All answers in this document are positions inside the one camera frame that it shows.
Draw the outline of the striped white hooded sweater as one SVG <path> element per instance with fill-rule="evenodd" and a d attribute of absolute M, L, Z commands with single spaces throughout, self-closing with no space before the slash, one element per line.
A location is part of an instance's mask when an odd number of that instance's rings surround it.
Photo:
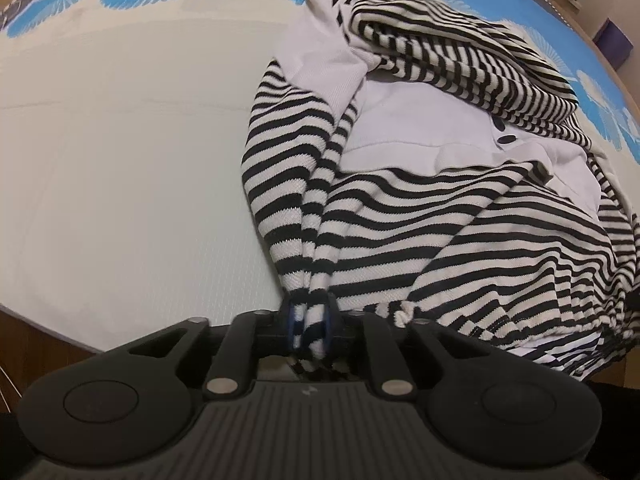
<path fill-rule="evenodd" d="M 584 379 L 639 342 L 639 220 L 523 36 L 438 0 L 305 0 L 242 181 L 297 353 L 428 318 Z"/>

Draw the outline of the blue white patterned bedsheet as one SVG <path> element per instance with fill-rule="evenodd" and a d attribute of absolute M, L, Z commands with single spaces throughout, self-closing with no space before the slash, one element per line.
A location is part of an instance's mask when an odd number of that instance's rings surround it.
<path fill-rule="evenodd" d="M 534 0 L 438 0 L 523 36 L 639 220 L 639 127 Z M 1 35 L 1 302 L 110 350 L 277 310 L 242 181 L 250 111 L 305 0 L 35 0 Z"/>

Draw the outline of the purple box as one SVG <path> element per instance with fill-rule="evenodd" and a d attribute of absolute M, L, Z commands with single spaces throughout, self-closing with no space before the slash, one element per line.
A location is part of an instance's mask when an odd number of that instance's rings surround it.
<path fill-rule="evenodd" d="M 593 42 L 614 70 L 619 70 L 634 50 L 624 32 L 609 18 L 594 35 Z"/>

